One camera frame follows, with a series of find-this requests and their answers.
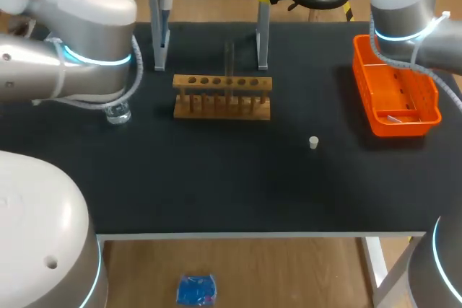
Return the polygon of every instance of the orange crate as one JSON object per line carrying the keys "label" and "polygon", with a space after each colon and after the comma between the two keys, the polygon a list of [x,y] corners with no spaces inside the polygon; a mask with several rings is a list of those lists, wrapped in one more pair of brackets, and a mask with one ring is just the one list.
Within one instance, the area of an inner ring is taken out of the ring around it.
{"label": "orange crate", "polygon": [[358,35],[353,43],[354,76],[375,135],[423,136],[441,122],[438,90],[429,76],[384,64],[372,51],[369,35]]}

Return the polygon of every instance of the black tabletop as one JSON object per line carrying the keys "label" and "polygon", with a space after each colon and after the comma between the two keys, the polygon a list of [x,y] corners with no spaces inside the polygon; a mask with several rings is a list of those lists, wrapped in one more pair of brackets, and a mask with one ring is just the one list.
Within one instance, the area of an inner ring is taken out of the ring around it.
{"label": "black tabletop", "polygon": [[[352,39],[367,28],[271,24],[258,72],[254,24],[174,24],[167,71],[155,72],[139,25],[147,71],[129,124],[3,105],[0,149],[60,167],[103,234],[426,231],[462,187],[462,116],[441,92],[443,121],[426,137],[375,137],[352,73]],[[271,121],[174,120],[173,74],[223,74],[229,40],[235,75],[273,77]]]}

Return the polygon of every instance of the white bottle cap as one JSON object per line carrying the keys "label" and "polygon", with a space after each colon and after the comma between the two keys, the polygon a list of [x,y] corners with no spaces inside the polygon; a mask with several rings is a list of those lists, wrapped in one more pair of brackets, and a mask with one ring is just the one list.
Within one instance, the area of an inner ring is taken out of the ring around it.
{"label": "white bottle cap", "polygon": [[310,148],[311,149],[316,149],[316,147],[318,146],[318,143],[319,143],[319,138],[317,138],[316,136],[310,137]]}

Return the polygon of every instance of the wooden test tube rack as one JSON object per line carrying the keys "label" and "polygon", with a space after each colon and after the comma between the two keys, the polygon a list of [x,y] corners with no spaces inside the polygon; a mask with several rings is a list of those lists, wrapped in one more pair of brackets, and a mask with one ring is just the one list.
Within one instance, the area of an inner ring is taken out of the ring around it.
{"label": "wooden test tube rack", "polygon": [[[271,77],[175,75],[175,118],[269,120]],[[208,89],[210,93],[194,91]],[[245,91],[250,96],[236,96]]]}

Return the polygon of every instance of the blue plastic bag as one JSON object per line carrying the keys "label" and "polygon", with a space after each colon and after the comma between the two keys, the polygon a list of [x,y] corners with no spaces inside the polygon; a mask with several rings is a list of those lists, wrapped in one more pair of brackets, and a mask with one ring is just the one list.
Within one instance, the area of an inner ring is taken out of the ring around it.
{"label": "blue plastic bag", "polygon": [[217,298],[215,278],[209,276],[182,276],[176,302],[186,306],[211,306]]}

